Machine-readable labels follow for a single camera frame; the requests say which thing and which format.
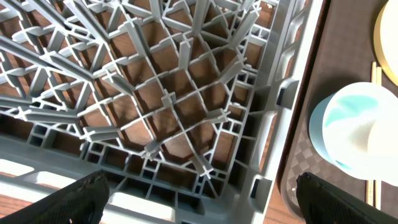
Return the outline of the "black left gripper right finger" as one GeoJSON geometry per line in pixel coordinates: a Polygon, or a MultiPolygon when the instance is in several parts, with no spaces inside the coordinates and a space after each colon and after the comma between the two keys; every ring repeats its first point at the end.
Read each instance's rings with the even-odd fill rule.
{"type": "Polygon", "coordinates": [[[307,224],[397,224],[397,218],[310,172],[297,178],[296,197],[307,224]]]}

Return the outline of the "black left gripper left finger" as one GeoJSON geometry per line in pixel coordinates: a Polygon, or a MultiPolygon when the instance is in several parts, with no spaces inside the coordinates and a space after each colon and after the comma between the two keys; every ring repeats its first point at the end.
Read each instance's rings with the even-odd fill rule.
{"type": "Polygon", "coordinates": [[[99,170],[1,218],[1,223],[99,223],[108,199],[108,180],[99,170]]]}

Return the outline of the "wooden chopstick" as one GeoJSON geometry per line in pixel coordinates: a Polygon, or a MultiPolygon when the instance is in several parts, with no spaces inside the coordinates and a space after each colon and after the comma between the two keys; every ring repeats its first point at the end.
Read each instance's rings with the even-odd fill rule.
{"type": "MultiPolygon", "coordinates": [[[[376,74],[374,81],[377,85],[382,85],[382,68],[376,67],[376,74]]],[[[374,181],[374,204],[375,207],[380,210],[381,209],[381,181],[375,180],[374,181]]]]}
{"type": "MultiPolygon", "coordinates": [[[[376,62],[371,64],[371,83],[376,82],[376,62]]],[[[366,182],[366,203],[374,205],[374,180],[368,180],[366,182]]]]}

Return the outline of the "light blue bowl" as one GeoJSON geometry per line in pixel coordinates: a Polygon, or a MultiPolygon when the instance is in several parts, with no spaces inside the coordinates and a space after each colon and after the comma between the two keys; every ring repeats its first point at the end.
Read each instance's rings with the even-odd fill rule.
{"type": "Polygon", "coordinates": [[[311,113],[310,121],[308,122],[308,135],[314,147],[314,150],[327,162],[337,166],[342,170],[351,170],[349,166],[333,159],[325,146],[323,137],[323,128],[331,123],[343,119],[345,116],[335,106],[333,101],[335,93],[326,97],[324,100],[316,105],[311,113]]]}

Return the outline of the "white cup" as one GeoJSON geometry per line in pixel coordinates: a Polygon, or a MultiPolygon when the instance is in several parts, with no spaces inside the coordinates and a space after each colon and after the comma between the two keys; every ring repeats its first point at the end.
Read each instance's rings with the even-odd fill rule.
{"type": "Polygon", "coordinates": [[[386,88],[358,82],[337,91],[325,110],[323,140],[342,171],[397,185],[397,97],[386,88]]]}

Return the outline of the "yellow plate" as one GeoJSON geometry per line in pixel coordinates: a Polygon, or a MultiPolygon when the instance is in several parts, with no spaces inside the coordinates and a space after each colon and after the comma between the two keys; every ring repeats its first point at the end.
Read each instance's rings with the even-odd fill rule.
{"type": "Polygon", "coordinates": [[[388,0],[379,11],[373,46],[382,71],[397,86],[397,0],[388,0]]]}

